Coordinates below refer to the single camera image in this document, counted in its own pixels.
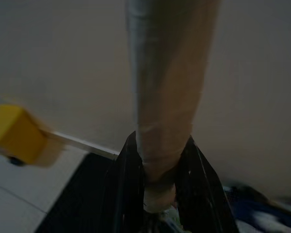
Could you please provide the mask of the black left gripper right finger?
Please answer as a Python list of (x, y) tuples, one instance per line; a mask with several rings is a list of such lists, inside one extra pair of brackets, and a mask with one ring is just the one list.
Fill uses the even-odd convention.
[(237, 233), (238, 227), (220, 179), (192, 137), (175, 177), (180, 223), (192, 233)]

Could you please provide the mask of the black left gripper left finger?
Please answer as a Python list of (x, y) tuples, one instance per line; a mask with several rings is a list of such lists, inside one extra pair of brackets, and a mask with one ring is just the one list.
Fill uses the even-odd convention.
[(106, 173), (106, 232), (138, 233), (144, 219), (144, 169), (131, 133)]

